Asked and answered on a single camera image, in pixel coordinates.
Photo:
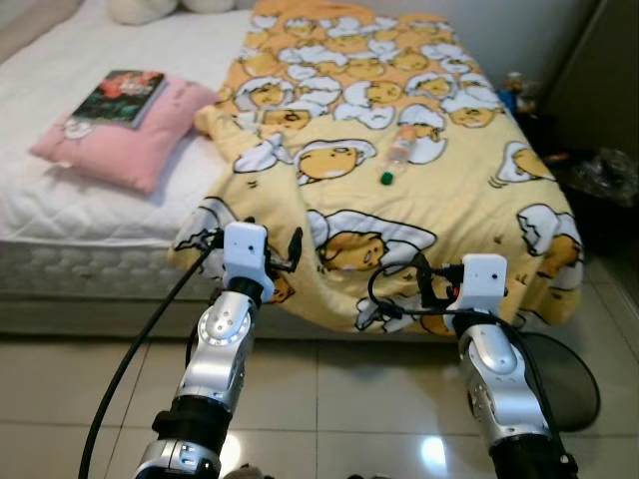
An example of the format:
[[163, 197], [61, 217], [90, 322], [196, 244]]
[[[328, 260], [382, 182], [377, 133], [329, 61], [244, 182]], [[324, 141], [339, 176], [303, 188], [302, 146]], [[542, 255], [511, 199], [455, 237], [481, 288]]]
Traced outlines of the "clear bottle green cap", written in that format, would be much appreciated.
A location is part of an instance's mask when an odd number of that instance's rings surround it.
[[412, 125], [401, 125], [397, 129], [384, 155], [382, 173], [378, 177], [381, 186], [392, 186], [396, 178], [400, 177], [403, 169], [409, 164], [415, 141], [415, 128]]

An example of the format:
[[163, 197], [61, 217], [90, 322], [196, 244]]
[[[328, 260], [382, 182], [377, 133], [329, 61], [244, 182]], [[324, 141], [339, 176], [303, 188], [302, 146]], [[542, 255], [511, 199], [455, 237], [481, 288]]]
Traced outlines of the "dark cover book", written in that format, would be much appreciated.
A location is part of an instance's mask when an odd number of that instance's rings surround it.
[[165, 84], [165, 74], [155, 70], [110, 70], [70, 118], [136, 131]]

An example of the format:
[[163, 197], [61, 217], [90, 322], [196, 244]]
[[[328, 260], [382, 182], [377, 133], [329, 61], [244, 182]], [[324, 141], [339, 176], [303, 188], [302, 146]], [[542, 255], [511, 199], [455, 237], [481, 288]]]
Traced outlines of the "white quilted mattress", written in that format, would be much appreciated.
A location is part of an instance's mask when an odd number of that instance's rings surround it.
[[0, 295], [160, 297], [180, 269], [168, 252], [225, 166], [188, 134], [159, 186], [141, 195], [29, 152], [110, 70], [161, 70], [219, 88], [241, 54], [250, 10], [177, 12], [146, 26], [83, 0], [32, 44], [0, 61]]

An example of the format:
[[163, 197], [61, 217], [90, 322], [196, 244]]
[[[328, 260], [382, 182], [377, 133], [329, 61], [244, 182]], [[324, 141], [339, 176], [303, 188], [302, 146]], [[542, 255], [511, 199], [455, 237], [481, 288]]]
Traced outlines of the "dark nightstand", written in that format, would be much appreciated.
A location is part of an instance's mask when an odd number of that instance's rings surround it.
[[587, 241], [589, 250], [602, 252], [617, 267], [635, 268], [639, 259], [638, 207], [620, 207], [610, 201], [584, 195], [561, 182], [557, 161], [565, 159], [567, 152], [576, 150], [598, 150], [611, 147], [567, 146], [556, 140], [552, 129], [556, 119], [552, 116], [516, 116], [516, 123], [528, 137], [534, 152], [557, 179], [571, 209], [575, 211], [578, 226]]

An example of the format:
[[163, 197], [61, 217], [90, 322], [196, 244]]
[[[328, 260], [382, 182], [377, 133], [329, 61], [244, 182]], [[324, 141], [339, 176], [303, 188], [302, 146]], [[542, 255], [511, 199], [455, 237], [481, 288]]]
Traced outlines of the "cream plush toy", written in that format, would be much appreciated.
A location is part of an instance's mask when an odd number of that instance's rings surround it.
[[220, 14], [252, 9], [261, 0], [105, 0], [106, 13], [123, 26], [146, 26], [178, 12]]

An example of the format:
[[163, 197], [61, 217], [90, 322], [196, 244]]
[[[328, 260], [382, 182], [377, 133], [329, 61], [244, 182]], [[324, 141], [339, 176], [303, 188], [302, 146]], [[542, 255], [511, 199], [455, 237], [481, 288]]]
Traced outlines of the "yellow cartoon egg blanket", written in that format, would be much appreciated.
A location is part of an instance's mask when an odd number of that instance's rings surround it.
[[[584, 247], [569, 202], [447, 19], [261, 0], [220, 93], [195, 124], [227, 167], [175, 237], [174, 264], [195, 264], [201, 236], [255, 221], [278, 252], [303, 229], [273, 303], [331, 331], [444, 334], [438, 315], [387, 327], [366, 309], [371, 278], [375, 296], [419, 308], [409, 267], [387, 267], [416, 252], [505, 256], [507, 322], [574, 313]], [[381, 186], [401, 125], [415, 128], [409, 164]]]

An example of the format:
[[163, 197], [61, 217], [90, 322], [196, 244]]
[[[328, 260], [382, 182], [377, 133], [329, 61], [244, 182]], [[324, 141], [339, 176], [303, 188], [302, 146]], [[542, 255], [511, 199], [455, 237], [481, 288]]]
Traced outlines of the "pink pillow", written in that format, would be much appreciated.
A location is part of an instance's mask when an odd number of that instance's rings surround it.
[[166, 76], [165, 90], [136, 131], [92, 125], [64, 115], [42, 134], [29, 154], [142, 195], [150, 195], [169, 156], [195, 123], [197, 111], [214, 105], [219, 95], [204, 84]]

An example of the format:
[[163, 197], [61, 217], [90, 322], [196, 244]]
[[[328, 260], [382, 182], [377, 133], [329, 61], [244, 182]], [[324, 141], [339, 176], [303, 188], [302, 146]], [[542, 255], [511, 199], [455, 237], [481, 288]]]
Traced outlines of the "grey bed base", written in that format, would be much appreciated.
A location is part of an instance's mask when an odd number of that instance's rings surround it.
[[[0, 333], [28, 336], [132, 337], [155, 313], [158, 301], [51, 299], [0, 300]], [[255, 333], [268, 338], [319, 337], [325, 329], [280, 309], [261, 307]]]

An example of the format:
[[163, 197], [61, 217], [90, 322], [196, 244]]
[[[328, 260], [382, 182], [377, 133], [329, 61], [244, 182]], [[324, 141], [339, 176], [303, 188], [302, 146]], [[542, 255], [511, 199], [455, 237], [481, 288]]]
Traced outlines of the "dark wardrobe panel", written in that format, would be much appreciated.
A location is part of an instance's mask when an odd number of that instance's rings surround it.
[[558, 145], [638, 156], [639, 0], [599, 0], [544, 111]]

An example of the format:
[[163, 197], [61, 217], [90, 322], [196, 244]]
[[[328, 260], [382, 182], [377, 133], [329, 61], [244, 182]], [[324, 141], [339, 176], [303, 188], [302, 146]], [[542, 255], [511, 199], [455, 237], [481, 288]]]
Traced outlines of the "dark round fan base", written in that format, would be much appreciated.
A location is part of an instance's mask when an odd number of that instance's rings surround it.
[[540, 380], [561, 432], [584, 432], [601, 415], [601, 389], [593, 371], [578, 352], [548, 334], [521, 333], [529, 363], [537, 365]]

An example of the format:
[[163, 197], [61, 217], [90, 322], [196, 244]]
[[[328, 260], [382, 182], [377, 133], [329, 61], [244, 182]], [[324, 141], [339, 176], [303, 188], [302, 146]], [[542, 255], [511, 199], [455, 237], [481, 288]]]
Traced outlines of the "grey crumpled bag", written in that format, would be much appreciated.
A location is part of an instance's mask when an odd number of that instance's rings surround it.
[[557, 161], [565, 186], [621, 209], [634, 209], [639, 200], [639, 164], [634, 157], [615, 148], [567, 152]]

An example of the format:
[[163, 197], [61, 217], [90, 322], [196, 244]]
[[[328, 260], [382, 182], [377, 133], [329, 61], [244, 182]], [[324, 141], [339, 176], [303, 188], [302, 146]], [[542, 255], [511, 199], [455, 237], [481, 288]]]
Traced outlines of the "small blue bottle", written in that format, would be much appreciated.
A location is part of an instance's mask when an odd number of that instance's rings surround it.
[[540, 82], [537, 79], [526, 79], [520, 72], [508, 72], [505, 82], [498, 90], [498, 96], [511, 114], [535, 116], [539, 88]]

